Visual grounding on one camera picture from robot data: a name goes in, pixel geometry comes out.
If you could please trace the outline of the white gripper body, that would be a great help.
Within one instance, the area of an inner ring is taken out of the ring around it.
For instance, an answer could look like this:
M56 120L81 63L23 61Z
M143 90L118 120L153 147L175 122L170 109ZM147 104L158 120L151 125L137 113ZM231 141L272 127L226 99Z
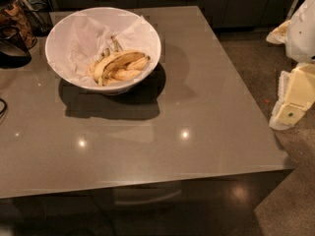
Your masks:
M315 62L315 0L305 0L292 15L285 52L296 62Z

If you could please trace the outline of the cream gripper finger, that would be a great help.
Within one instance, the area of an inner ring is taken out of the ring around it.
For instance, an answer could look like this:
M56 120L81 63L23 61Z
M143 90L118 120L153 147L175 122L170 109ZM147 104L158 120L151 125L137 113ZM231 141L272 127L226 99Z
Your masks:
M290 20L283 22L267 35L266 40L272 44L285 44L287 40L287 29L289 25Z
M269 126L279 131L294 127L314 102L314 64L298 63L290 72L282 71L279 78L278 101L272 111Z

